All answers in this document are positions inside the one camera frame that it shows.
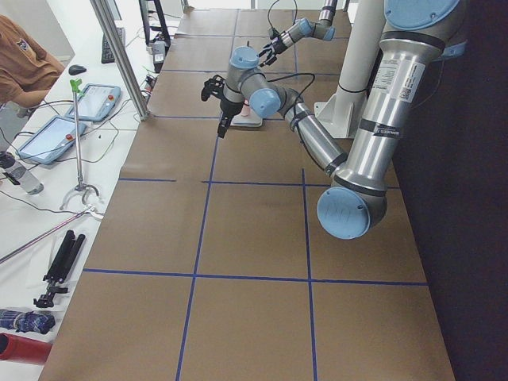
sticker label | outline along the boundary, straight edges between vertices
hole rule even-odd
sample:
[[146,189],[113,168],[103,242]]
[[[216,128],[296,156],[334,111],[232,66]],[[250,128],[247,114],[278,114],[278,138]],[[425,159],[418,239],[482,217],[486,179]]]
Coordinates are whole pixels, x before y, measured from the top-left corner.
[[424,70],[423,63],[411,60],[382,60],[372,90],[411,103]]

computer mouse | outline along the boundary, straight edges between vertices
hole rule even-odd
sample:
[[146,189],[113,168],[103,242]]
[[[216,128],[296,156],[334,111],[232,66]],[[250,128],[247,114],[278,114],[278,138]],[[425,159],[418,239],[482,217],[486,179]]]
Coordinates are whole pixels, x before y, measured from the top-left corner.
[[81,65],[72,65],[69,67],[69,74],[70,75],[77,75],[81,74],[87,71],[87,68]]

robotic arm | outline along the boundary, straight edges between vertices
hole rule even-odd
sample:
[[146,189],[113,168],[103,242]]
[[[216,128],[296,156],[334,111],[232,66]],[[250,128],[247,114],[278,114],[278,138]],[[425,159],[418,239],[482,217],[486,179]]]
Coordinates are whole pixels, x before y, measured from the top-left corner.
[[[385,9],[385,14],[412,15],[415,9],[411,6],[415,7],[416,1],[386,0],[385,6],[390,8]],[[279,111],[314,161],[332,179],[331,187],[317,203],[323,228],[342,239],[360,237],[386,213],[384,176],[402,138],[414,94],[425,67],[460,35],[466,8],[467,0],[449,0],[448,7],[439,14],[425,9],[420,18],[426,11],[430,20],[423,24],[420,20],[415,26],[411,19],[411,30],[404,24],[407,16],[401,17],[400,22],[388,18],[390,22],[379,42],[383,58],[349,154],[337,145],[296,90],[266,80],[259,69],[260,58],[250,47],[233,52],[227,78],[215,75],[207,81],[202,100],[211,95],[221,99],[220,137],[224,137],[234,115],[240,113],[245,99],[260,117]]]
[[318,22],[301,18],[282,33],[277,32],[275,28],[271,28],[271,43],[265,45],[260,52],[260,57],[266,55],[266,59],[260,64],[260,67],[273,64],[277,60],[278,54],[285,52],[303,37],[313,37],[323,41],[332,40],[335,35],[335,28],[332,23],[336,8],[337,0],[326,0],[319,14]]

person's arm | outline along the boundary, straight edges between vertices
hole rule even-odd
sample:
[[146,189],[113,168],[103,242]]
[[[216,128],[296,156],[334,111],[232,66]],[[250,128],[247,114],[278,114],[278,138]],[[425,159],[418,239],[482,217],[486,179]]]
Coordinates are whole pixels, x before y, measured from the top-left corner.
[[29,109],[38,106],[44,100],[48,92],[49,90],[23,91],[13,98],[13,102],[21,107]]

metal pole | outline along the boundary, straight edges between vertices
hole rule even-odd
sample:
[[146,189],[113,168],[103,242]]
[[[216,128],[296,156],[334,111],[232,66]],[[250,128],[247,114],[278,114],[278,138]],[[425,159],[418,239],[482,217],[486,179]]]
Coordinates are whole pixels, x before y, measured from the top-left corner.
[[72,91],[72,101],[74,102],[74,124],[75,124],[75,144],[76,161],[78,163],[78,186],[79,191],[83,190],[83,166],[81,164],[81,136],[79,134],[79,115],[78,115],[78,93]]
[[30,246],[36,244],[37,242],[39,242],[40,240],[42,240],[43,238],[47,237],[48,235],[50,235],[51,233],[55,232],[56,230],[64,227],[66,224],[68,224],[69,222],[72,222],[74,220],[77,220],[78,218],[80,218],[81,216],[83,216],[84,214],[88,213],[90,210],[93,209],[93,206],[90,205],[90,206],[87,206],[85,208],[85,210],[83,210],[82,212],[79,212],[77,214],[75,214],[74,216],[68,218],[67,220],[63,221],[63,222],[60,222],[57,226],[55,226],[54,228],[48,230],[47,232],[45,233],[42,233],[40,236],[37,236],[35,237],[34,239],[32,239],[30,242],[24,244],[23,246],[21,246],[20,248],[17,248],[16,250],[14,250],[13,252],[7,254],[6,256],[0,258],[0,264],[3,264],[4,262],[6,262],[7,260],[11,259],[13,256],[16,256],[17,254],[19,254],[20,252],[22,252],[23,250],[26,250],[27,248],[29,248]]
[[124,79],[127,91],[130,98],[133,100],[134,106],[140,115],[142,121],[148,118],[148,107],[144,100],[143,94],[137,84],[136,76],[134,75],[133,68],[131,67],[127,52],[123,42],[117,34],[117,27],[114,23],[113,14],[106,0],[90,0],[94,8],[95,15],[97,16],[98,23],[100,24],[106,40],[110,44],[111,51],[113,52],[115,62],[120,70],[121,77]]

